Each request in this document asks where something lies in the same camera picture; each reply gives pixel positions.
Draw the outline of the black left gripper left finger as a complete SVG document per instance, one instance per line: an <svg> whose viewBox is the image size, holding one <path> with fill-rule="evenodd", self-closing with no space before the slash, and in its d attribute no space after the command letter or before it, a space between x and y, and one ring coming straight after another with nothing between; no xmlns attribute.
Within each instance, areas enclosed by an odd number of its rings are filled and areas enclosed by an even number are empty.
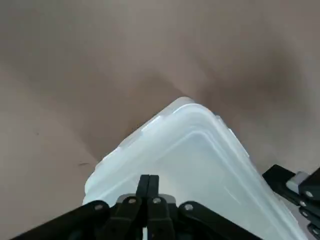
<svg viewBox="0 0 320 240"><path fill-rule="evenodd" d="M113 206L94 200L15 237L17 240L140 240L145 226L149 175L136 193L121 195Z"/></svg>

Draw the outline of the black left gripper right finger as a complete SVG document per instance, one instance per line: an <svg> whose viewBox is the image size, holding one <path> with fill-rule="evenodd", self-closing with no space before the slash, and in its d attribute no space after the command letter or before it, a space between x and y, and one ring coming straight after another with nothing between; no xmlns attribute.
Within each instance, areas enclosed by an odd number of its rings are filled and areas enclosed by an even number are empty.
<svg viewBox="0 0 320 240"><path fill-rule="evenodd" d="M175 199L159 194L159 176L150 175L147 185L147 234L149 240L259 240L196 201L177 206Z"/></svg>

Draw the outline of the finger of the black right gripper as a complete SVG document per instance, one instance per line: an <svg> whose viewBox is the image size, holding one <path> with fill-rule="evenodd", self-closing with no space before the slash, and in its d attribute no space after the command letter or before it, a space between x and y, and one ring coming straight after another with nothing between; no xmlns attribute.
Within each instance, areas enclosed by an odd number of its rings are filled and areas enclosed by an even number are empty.
<svg viewBox="0 0 320 240"><path fill-rule="evenodd" d="M299 207L299 213L309 221L307 229L313 237L320 236L320 170L312 174L296 173L273 165L262 177L272 191Z"/></svg>

